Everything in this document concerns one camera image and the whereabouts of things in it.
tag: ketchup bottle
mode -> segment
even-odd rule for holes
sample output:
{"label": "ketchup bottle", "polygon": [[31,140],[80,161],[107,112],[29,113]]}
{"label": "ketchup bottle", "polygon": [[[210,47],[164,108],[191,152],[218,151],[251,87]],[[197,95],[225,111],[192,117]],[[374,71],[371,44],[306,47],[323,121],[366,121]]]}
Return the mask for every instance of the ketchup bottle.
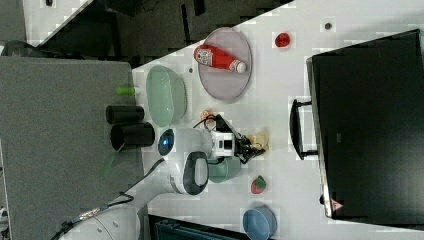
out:
{"label": "ketchup bottle", "polygon": [[194,59],[200,64],[230,70],[232,72],[243,73],[246,71],[246,64],[231,57],[228,53],[212,45],[200,45],[194,50]]}

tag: sticker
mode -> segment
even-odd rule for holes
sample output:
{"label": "sticker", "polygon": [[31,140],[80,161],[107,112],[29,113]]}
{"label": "sticker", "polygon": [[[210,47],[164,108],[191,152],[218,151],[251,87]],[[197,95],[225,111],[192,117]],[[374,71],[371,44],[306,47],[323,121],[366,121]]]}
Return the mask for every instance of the sticker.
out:
{"label": "sticker", "polygon": [[339,202],[331,199],[331,207],[333,208],[333,212],[339,210],[340,208],[343,207],[343,205],[341,205]]}
{"label": "sticker", "polygon": [[212,66],[213,53],[210,49],[198,49],[196,60],[203,65]]}

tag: small bottle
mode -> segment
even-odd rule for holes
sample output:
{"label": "small bottle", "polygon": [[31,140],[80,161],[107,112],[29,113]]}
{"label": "small bottle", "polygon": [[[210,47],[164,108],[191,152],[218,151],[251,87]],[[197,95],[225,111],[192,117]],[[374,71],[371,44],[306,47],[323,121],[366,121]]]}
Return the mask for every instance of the small bottle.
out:
{"label": "small bottle", "polygon": [[118,95],[139,95],[141,93],[141,88],[138,87],[119,87],[116,89],[116,94]]}
{"label": "small bottle", "polygon": [[246,71],[246,63],[237,60],[228,53],[211,45],[200,45],[194,50],[194,59],[200,64],[226,69],[232,72],[243,73]]}

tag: white table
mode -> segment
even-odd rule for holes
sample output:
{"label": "white table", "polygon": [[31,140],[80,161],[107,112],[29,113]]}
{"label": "white table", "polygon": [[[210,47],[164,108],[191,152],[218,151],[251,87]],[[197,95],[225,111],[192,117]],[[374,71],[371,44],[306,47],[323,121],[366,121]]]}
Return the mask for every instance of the white table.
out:
{"label": "white table", "polygon": [[[293,99],[308,99],[310,95],[305,65],[308,57],[424,27],[423,16],[422,0],[296,0],[238,25],[234,29],[246,37],[252,50],[253,72],[243,96],[232,104],[213,99],[203,89],[192,57],[200,43],[133,70],[135,85],[142,88],[155,64],[168,66],[184,77],[188,112],[172,127],[192,127],[201,111],[212,108],[231,120],[242,134],[265,129],[270,137],[269,153],[243,166],[241,176],[221,184],[209,182],[206,190],[194,197],[159,196],[149,204],[149,213],[244,232],[243,213],[267,204],[277,216],[275,239],[422,239],[424,232],[327,219],[318,201],[321,185],[317,158],[301,161],[297,157],[288,126]],[[327,22],[333,25],[328,31],[324,29]],[[280,32],[291,36],[286,49],[273,44]],[[144,106],[150,121],[146,94],[137,102]],[[305,149],[313,149],[312,113],[310,108],[303,109]],[[156,129],[158,136],[164,131]],[[160,155],[155,145],[142,151],[146,171]],[[250,184],[258,175],[268,186],[264,193],[253,195]]]}
{"label": "white table", "polygon": [[45,43],[72,20],[93,0],[23,0],[27,43],[38,46]]}

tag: black mug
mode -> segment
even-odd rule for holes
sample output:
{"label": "black mug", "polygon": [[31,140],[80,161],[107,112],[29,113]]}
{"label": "black mug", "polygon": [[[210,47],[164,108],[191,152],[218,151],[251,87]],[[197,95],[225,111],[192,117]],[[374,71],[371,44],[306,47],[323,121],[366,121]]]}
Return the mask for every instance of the black mug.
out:
{"label": "black mug", "polygon": [[155,129],[148,122],[114,125],[110,131],[110,142],[116,151],[152,146],[155,142]]}
{"label": "black mug", "polygon": [[109,124],[124,124],[141,122],[144,109],[141,106],[108,106],[106,120]]}

